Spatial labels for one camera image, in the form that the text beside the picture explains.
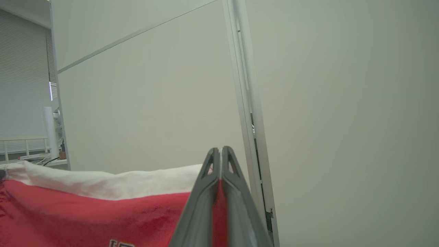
black cable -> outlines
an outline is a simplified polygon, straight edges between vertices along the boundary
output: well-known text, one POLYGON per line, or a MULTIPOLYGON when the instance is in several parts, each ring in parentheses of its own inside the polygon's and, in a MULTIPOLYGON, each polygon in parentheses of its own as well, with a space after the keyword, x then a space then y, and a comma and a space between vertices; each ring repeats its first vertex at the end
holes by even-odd
POLYGON ((47 164, 49 164, 50 162, 52 162, 52 161, 54 161, 54 160, 59 160, 59 157, 58 158, 54 158, 54 159, 52 159, 52 160, 49 160, 49 161, 47 161, 46 163, 44 163, 44 167, 47 165, 47 164))

white railing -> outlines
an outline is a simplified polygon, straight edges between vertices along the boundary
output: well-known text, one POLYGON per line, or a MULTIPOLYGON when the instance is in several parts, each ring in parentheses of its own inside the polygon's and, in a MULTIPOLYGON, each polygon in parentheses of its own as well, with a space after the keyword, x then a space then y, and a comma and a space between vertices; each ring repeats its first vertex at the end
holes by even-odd
POLYGON ((8 141, 25 141, 26 144, 26 155, 29 155, 29 145, 28 140, 44 140, 44 152, 47 153, 47 136, 19 136, 19 137, 0 137, 0 142, 4 143, 4 159, 6 164, 9 163, 9 155, 7 153, 7 143, 8 141))

white partition panel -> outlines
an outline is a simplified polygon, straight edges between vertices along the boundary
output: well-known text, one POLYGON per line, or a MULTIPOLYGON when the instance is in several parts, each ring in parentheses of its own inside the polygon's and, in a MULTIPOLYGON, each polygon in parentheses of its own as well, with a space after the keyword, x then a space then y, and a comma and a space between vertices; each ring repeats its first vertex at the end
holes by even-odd
POLYGON ((280 246, 439 246, 439 2, 247 11, 280 246))
POLYGON ((221 1, 59 74, 74 171, 202 163, 231 146, 248 179, 221 1))
POLYGON ((213 0, 52 0, 58 69, 213 0))

diagonal gray strip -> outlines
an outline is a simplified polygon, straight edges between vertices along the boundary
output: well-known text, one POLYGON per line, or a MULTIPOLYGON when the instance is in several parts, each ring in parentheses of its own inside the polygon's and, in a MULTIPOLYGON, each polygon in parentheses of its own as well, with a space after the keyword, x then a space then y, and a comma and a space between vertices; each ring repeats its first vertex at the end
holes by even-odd
POLYGON ((153 29, 153 28, 155 28, 155 27, 160 26, 161 24, 164 24, 164 23, 167 23, 167 22, 169 22, 169 21, 172 21, 173 19, 175 19, 175 18, 177 18, 177 17, 180 17, 180 16, 182 16, 182 15, 184 15, 184 14, 187 14, 187 13, 189 13, 189 12, 192 12, 192 11, 194 11, 194 10, 196 10, 196 9, 199 9, 199 8, 201 8, 201 7, 203 7, 203 6, 207 5, 207 4, 211 4, 211 3, 216 2, 216 1, 217 1, 217 0, 203 1, 202 3, 196 5, 195 7, 193 7, 193 8, 192 8, 191 10, 189 10, 189 11, 186 11, 186 12, 184 12, 184 13, 182 13, 182 14, 178 14, 178 15, 176 15, 176 16, 174 16, 174 17, 171 17, 171 18, 167 18, 167 19, 165 19, 165 20, 162 20, 161 22, 157 22, 157 23, 155 23, 155 24, 152 24, 152 25, 146 26, 146 27, 144 27, 144 28, 142 28, 142 29, 140 29, 140 30, 138 30, 138 31, 136 31, 136 32, 133 32, 132 34, 129 34, 129 35, 123 37, 122 39, 119 39, 119 40, 117 40, 117 41, 115 41, 115 42, 113 42, 113 43, 111 43, 111 44, 109 44, 109 45, 106 45, 106 46, 102 47, 101 49, 99 49, 99 50, 97 50, 97 51, 95 51, 95 52, 93 52, 93 53, 90 53, 90 54, 88 54, 87 56, 85 56, 85 57, 83 57, 83 58, 81 58, 81 59, 79 59, 79 60, 77 60, 77 61, 75 61, 75 62, 73 62, 73 63, 71 63, 71 64, 69 64, 69 65, 67 65, 67 66, 65 66, 64 68, 59 69, 59 70, 58 70, 58 74, 59 74, 59 73, 62 73, 62 72, 64 72, 64 71, 66 71, 66 70, 68 70, 68 69, 71 68, 71 67, 74 67, 74 66, 76 66, 76 65, 78 65, 78 64, 80 64, 80 63, 82 63, 83 61, 85 61, 85 60, 87 60, 87 59, 89 59, 89 58, 92 58, 92 57, 96 56, 97 54, 99 54, 99 53, 101 53, 101 52, 103 52, 103 51, 106 51, 106 50, 110 49, 110 48, 113 47, 113 46, 116 46, 116 45, 118 45, 118 44, 120 44, 120 43, 122 43, 122 42, 124 42, 124 41, 127 41, 127 40, 129 40, 129 39, 131 39, 131 38, 133 38, 133 37, 135 37, 135 36, 141 34, 141 33, 144 33, 144 32, 146 32, 146 31, 148 31, 148 30, 151 30, 151 29, 153 29))

garment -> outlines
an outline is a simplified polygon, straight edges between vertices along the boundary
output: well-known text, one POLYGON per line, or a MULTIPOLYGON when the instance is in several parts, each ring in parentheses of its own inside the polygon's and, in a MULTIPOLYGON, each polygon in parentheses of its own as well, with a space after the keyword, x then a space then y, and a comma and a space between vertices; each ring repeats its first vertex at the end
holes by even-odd
MULTIPOLYGON (((165 247, 200 168, 114 175, 2 165, 0 246, 165 247)), ((224 205, 216 205, 216 229, 227 229, 224 205)), ((227 230, 214 239, 224 243, 227 230)))

